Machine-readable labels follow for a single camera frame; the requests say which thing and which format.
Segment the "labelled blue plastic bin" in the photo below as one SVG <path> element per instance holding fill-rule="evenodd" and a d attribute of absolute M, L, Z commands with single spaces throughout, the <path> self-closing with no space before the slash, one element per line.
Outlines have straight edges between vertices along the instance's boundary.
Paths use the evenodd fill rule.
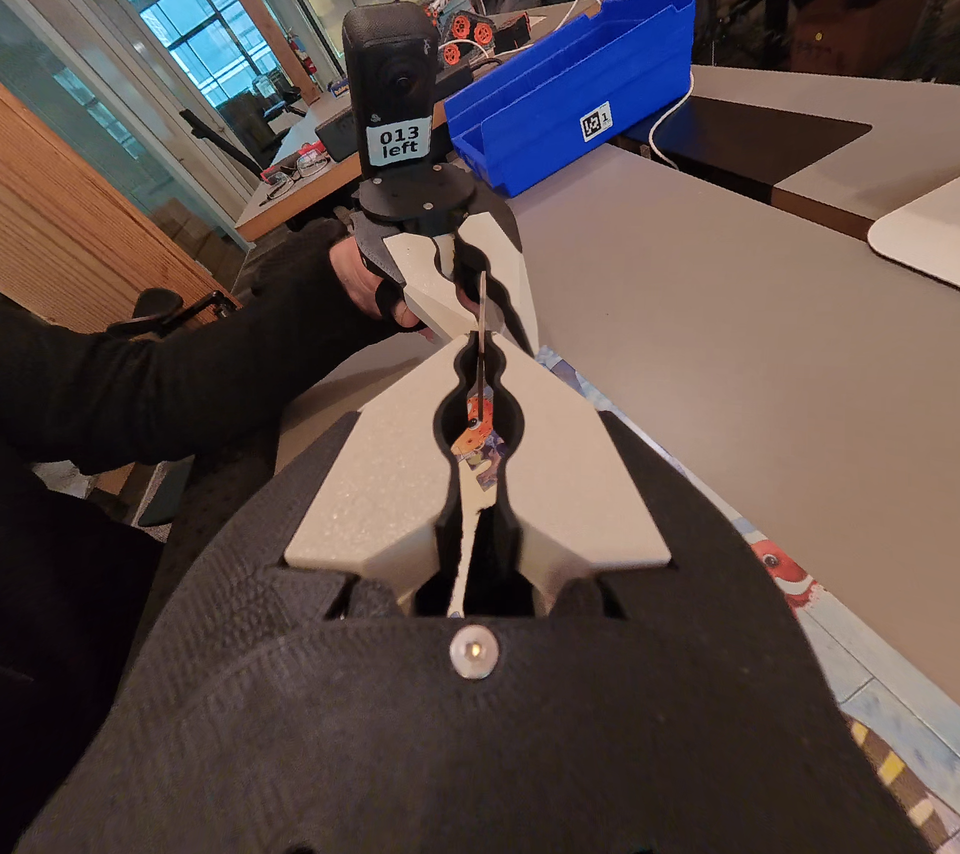
<path fill-rule="evenodd" d="M 455 151 L 516 197 L 690 91 L 697 0 L 604 0 L 444 103 Z"/>

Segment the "black eyeglasses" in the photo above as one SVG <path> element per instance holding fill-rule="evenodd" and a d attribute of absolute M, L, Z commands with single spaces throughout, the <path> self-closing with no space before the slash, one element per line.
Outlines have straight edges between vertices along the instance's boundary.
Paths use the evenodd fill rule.
<path fill-rule="evenodd" d="M 262 204 L 278 200 L 296 183 L 323 173 L 331 164 L 329 152 L 319 141 L 307 143 L 261 171 L 260 178 L 268 186 Z"/>

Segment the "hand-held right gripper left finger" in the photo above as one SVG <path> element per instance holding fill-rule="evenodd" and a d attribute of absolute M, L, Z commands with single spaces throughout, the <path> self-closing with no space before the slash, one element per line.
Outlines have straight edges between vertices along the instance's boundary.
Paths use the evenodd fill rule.
<path fill-rule="evenodd" d="M 292 569 L 388 584 L 403 600 L 441 569 L 438 528 L 461 529 L 454 444 L 472 426 L 478 336 L 461 334 L 363 405 L 284 551 Z"/>

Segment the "glass window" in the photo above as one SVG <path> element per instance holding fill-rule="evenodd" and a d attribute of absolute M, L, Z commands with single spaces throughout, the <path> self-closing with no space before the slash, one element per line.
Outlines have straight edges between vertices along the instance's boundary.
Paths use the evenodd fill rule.
<path fill-rule="evenodd" d="M 214 108 L 281 66 L 239 0 L 127 0 Z"/>

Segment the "sea animal jigsaw puzzle tray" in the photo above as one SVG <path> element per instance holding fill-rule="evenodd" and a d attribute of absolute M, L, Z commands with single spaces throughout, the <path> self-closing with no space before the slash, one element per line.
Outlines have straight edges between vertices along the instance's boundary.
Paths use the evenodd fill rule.
<path fill-rule="evenodd" d="M 599 412 L 618 417 L 724 514 L 785 597 L 878 779 L 933 852 L 958 852 L 958 704 L 560 354 L 543 346 L 535 358 Z"/>

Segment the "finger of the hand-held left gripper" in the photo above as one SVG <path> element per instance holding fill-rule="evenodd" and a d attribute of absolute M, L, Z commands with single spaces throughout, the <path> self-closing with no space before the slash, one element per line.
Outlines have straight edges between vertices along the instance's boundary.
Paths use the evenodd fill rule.
<path fill-rule="evenodd" d="M 486 274 L 486 299 L 517 347 L 534 357 L 540 350 L 538 321 L 517 224 L 507 227 L 492 212 L 468 214 L 455 233 L 454 277 L 473 299 Z"/>
<path fill-rule="evenodd" d="M 436 344 L 477 332 L 477 318 L 441 271 L 441 248 L 434 237 L 398 233 L 386 237 L 385 246 L 402 277 L 407 307 L 432 332 Z"/>

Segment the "black perforated chair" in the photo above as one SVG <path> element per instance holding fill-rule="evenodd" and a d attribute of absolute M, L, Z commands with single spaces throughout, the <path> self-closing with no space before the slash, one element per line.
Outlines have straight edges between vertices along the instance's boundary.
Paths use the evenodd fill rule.
<path fill-rule="evenodd" d="M 148 671 L 214 676 L 259 646 L 293 632 L 294 594 L 307 594 L 308 573 L 283 560 L 306 511 L 357 422 L 343 416 L 274 476 L 277 428 L 258 429 L 233 453 L 195 458 L 130 653 L 146 648 Z"/>

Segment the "person's left hand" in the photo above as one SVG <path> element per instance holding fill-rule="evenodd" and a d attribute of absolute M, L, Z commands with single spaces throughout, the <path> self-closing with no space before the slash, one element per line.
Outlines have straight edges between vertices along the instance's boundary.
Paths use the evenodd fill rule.
<path fill-rule="evenodd" d="M 434 333 L 405 302 L 401 289 L 367 267 L 353 236 L 333 243 L 328 256 L 360 319 L 354 336 L 357 344 L 379 344 L 398 334 L 418 334 L 430 344 L 435 341 Z"/>

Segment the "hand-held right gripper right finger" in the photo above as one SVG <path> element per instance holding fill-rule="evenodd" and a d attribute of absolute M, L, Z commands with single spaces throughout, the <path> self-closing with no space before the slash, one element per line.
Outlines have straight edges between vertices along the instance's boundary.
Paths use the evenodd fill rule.
<path fill-rule="evenodd" d="M 576 579 L 665 567 L 670 550 L 594 406 L 503 335 L 486 351 L 503 356 L 495 413 L 514 401 L 523 421 L 501 467 L 522 576 L 556 600 Z"/>

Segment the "black case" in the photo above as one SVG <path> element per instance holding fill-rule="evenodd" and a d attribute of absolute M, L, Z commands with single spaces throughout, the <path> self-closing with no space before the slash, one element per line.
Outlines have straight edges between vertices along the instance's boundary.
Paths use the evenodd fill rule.
<path fill-rule="evenodd" d="M 358 137 L 351 107 L 343 108 L 315 127 L 316 141 L 335 163 L 342 163 L 358 152 Z"/>

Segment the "person's left forearm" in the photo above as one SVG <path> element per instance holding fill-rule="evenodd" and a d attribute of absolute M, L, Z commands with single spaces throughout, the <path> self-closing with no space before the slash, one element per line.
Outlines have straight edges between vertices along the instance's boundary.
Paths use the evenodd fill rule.
<path fill-rule="evenodd" d="M 215 450 L 272 421 L 367 347 L 330 265 L 348 236 L 314 221 L 260 262 L 245 307 L 160 341 L 2 307 L 2 444 L 27 466 L 69 461 L 93 475 Z"/>

